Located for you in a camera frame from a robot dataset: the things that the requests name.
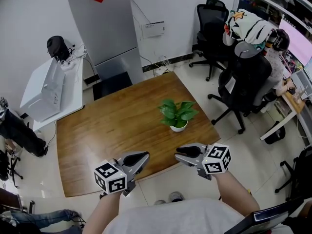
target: gray refrigerator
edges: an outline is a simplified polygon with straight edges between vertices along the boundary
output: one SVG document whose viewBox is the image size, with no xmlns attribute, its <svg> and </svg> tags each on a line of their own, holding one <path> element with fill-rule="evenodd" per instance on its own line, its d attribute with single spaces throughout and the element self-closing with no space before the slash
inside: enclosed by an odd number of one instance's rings
<svg viewBox="0 0 312 234">
<path fill-rule="evenodd" d="M 128 72 L 144 80 L 130 0 L 68 0 L 76 26 L 101 80 Z"/>
</svg>

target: jeans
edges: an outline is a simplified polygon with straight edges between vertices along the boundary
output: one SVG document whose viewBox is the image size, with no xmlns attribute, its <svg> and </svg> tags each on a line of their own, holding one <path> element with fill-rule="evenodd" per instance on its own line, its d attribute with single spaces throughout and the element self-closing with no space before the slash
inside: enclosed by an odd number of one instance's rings
<svg viewBox="0 0 312 234">
<path fill-rule="evenodd" d="M 51 224 L 59 223 L 61 221 L 72 220 L 73 211 L 60 210 L 45 214 L 28 214 L 22 212 L 11 212 L 12 217 L 18 223 L 33 223 L 37 225 L 39 229 L 50 226 Z M 72 226 L 71 228 L 58 232 L 58 234 L 80 234 L 82 233 L 81 228 L 78 226 Z"/>
</svg>

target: black office chair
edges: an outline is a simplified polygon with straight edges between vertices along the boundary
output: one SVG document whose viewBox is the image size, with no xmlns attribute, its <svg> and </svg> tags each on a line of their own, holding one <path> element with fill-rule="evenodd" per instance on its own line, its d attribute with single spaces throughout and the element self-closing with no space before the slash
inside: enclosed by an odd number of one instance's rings
<svg viewBox="0 0 312 234">
<path fill-rule="evenodd" d="M 206 4 L 197 6 L 197 13 L 200 22 L 200 31 L 197 34 L 198 49 L 202 51 L 199 56 L 204 56 L 206 60 L 196 61 L 189 64 L 209 64 L 209 76 L 211 78 L 213 66 L 221 69 L 224 68 L 217 61 L 228 61 L 233 54 L 233 46 L 223 44 L 222 38 L 224 33 L 224 24 L 229 16 L 229 11 L 225 4 L 219 0 L 207 0 Z"/>
<path fill-rule="evenodd" d="M 282 161 L 280 166 L 286 166 L 289 170 L 291 177 L 288 179 L 285 184 L 280 188 L 275 190 L 275 193 L 279 193 L 280 190 L 285 188 L 288 184 L 291 185 L 291 193 L 289 197 L 286 198 L 286 201 L 289 201 L 296 197 L 310 198 L 312 197 L 312 183 L 311 183 L 311 173 L 312 173 L 312 147 L 308 147 L 303 150 L 299 157 L 293 160 L 292 168 L 286 161 Z"/>
<path fill-rule="evenodd" d="M 219 77 L 218 91 L 221 97 L 208 95 L 208 99 L 215 98 L 229 108 L 220 117 L 213 119 L 211 121 L 212 125 L 215 125 L 230 111 L 234 111 L 241 127 L 238 134 L 242 134 L 245 131 L 245 126 L 240 112 L 249 112 L 251 110 L 255 96 L 265 80 L 270 76 L 271 71 L 270 63 L 261 53 L 251 58 L 237 57 L 229 62 L 229 67 Z M 230 93 L 225 86 L 232 77 L 235 79 L 235 85 Z"/>
<path fill-rule="evenodd" d="M 19 157 L 15 158 L 10 157 L 9 159 L 8 152 L 5 151 L 4 153 L 3 151 L 0 150 L 0 179 L 2 181 L 7 181 L 9 179 L 9 176 L 12 176 L 14 186 L 16 188 L 19 188 L 15 184 L 15 175 L 19 176 L 21 179 L 24 178 L 15 171 L 17 161 L 20 161 Z"/>
</svg>

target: black bag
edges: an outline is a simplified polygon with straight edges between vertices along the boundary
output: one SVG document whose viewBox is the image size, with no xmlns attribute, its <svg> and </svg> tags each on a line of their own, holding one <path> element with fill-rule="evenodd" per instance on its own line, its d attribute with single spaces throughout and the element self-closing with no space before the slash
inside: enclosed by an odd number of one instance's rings
<svg viewBox="0 0 312 234">
<path fill-rule="evenodd" d="M 50 56 L 55 57 L 57 61 L 63 61 L 69 57 L 69 51 L 63 37 L 54 36 L 48 39 L 47 48 Z"/>
</svg>

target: hand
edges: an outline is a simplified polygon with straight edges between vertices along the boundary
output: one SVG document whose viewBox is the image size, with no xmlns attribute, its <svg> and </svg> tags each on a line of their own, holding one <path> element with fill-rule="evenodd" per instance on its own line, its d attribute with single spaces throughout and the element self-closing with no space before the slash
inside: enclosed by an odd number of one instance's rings
<svg viewBox="0 0 312 234">
<path fill-rule="evenodd" d="M 288 89 L 295 88 L 292 80 L 287 81 L 286 85 L 287 85 Z"/>
</svg>

